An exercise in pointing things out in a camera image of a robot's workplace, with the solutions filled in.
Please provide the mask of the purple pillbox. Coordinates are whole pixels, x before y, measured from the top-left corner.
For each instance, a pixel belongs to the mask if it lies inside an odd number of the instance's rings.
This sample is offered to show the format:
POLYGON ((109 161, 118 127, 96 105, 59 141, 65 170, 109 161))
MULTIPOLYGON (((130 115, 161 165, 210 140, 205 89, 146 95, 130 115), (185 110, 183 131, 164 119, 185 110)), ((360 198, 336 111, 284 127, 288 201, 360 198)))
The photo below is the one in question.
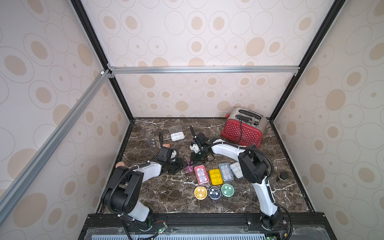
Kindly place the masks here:
POLYGON ((193 173, 194 172, 194 166, 193 166, 193 163, 191 163, 191 159, 187 159, 186 172, 187 173, 193 173))

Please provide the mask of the red pillbox clear lid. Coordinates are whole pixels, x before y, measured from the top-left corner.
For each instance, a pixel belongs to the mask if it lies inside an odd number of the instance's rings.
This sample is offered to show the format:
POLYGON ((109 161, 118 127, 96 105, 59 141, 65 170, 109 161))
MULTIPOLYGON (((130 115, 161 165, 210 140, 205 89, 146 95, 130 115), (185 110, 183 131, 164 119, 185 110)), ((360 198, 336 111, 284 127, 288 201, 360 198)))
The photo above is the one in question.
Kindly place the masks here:
POLYGON ((209 183, 210 179, 204 165, 195 166, 194 171, 195 171, 199 185, 204 185, 209 183))

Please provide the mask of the white pillbox with amber lid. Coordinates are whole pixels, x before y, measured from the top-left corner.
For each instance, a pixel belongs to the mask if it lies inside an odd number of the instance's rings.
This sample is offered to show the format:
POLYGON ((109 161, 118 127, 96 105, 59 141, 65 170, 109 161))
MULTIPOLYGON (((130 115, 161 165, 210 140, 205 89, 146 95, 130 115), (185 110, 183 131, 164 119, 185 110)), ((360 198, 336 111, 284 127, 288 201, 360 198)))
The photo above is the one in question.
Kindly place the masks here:
POLYGON ((221 171, 219 169, 212 169, 209 170, 211 183, 213 186, 220 186, 224 183, 221 171))

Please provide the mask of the teal rectangular pillbox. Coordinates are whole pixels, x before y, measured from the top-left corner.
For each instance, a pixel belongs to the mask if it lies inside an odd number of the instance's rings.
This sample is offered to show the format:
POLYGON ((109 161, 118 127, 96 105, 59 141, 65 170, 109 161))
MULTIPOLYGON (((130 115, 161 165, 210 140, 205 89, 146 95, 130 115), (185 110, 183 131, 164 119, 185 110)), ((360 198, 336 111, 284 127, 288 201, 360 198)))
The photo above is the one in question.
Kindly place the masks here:
POLYGON ((229 163, 219 164, 219 170, 224 182, 230 182, 234 180, 234 176, 229 163))

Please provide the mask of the white pillbox clear lid front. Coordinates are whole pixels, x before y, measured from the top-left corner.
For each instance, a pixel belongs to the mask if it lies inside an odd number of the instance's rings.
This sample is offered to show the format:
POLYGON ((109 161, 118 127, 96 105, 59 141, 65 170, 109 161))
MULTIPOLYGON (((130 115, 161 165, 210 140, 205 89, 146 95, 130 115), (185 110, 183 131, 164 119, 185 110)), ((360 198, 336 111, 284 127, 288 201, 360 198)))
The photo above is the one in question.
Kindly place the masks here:
POLYGON ((242 169, 239 162, 233 163, 230 165, 230 168, 237 179, 241 179, 243 177, 242 169))

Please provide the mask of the yellow round pillbox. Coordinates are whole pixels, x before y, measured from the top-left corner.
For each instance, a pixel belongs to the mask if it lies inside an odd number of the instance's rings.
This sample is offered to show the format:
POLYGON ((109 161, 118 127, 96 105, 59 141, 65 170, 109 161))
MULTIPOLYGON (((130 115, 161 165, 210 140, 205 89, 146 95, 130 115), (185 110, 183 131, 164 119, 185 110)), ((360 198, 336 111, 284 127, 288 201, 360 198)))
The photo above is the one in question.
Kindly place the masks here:
POLYGON ((198 200, 204 200, 208 195, 208 191, 204 186, 197 186, 194 190, 194 196, 198 200))

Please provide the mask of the dark blue round pillbox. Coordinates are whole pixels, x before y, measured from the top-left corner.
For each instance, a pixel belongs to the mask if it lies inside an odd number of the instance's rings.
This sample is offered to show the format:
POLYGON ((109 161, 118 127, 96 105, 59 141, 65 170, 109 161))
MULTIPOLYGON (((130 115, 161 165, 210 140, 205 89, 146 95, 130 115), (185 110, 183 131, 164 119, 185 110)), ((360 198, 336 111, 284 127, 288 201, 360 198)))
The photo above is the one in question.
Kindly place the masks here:
POLYGON ((219 199, 221 198, 222 193, 221 193, 221 190, 220 190, 218 187, 213 186, 213 187, 211 187, 211 188, 209 189, 209 191, 208 191, 208 196, 209 196, 212 200, 216 201, 216 200, 219 200, 219 199))

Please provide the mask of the green round pillbox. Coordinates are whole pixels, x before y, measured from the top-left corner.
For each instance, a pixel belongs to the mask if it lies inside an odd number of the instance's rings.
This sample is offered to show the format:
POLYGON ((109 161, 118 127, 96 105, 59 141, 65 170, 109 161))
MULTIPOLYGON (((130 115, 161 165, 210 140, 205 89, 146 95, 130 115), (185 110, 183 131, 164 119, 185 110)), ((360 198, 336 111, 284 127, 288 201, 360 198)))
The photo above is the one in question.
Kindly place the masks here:
POLYGON ((231 184, 223 184, 221 187, 221 192, 224 197, 230 198, 234 195, 235 189, 231 184))

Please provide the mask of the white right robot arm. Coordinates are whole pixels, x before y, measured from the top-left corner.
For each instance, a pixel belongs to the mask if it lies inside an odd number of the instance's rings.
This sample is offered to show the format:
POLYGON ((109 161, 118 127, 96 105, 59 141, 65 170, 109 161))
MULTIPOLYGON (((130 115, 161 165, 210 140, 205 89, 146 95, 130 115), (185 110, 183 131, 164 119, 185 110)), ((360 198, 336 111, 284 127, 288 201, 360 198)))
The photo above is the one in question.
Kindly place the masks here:
POLYGON ((271 188, 270 179, 274 176, 275 168, 270 158, 258 147, 240 146, 221 139, 207 138, 204 134, 196 134, 190 126, 193 141, 190 145, 190 161, 192 164, 202 163, 208 155, 222 155, 237 161, 240 164, 243 177, 253 185, 257 194, 260 210, 261 224, 266 230, 273 230, 283 219, 282 211, 287 209, 276 203, 271 188))

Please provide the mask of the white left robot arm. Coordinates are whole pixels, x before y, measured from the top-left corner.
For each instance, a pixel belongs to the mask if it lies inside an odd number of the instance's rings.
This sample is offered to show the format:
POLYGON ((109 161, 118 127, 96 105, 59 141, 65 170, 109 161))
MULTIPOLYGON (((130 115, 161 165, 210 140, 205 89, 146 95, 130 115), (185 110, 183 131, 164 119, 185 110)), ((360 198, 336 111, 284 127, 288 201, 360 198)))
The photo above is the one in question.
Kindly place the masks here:
POLYGON ((173 175, 185 167, 175 149, 164 147, 163 133, 159 133, 160 148, 149 161, 133 167, 118 166, 101 196, 101 203, 112 214, 129 220, 150 224, 153 211, 139 201, 142 183, 163 174, 173 175))

